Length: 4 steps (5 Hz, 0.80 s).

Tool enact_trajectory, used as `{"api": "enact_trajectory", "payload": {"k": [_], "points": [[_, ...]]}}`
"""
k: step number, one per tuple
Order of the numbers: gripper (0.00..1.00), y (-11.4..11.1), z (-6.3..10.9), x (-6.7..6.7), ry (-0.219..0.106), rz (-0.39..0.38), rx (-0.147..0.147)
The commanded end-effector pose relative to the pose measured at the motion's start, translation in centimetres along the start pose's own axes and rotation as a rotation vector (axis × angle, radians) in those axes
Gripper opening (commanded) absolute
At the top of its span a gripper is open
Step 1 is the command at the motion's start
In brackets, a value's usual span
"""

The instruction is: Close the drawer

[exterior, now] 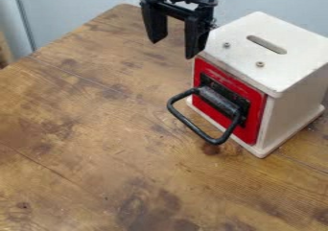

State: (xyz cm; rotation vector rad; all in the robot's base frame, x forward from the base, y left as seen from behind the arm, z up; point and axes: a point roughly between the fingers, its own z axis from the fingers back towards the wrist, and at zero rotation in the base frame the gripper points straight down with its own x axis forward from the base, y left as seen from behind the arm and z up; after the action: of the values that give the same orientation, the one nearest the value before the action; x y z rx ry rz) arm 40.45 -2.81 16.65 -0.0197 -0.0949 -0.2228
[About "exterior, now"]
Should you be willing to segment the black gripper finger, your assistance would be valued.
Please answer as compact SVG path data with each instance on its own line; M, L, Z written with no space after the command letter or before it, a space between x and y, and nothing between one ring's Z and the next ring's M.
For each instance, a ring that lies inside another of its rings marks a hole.
M184 20L186 59L192 58L204 49L214 27L214 8L198 6Z
M148 39L156 43L167 36L167 17L148 2L140 2L140 11Z

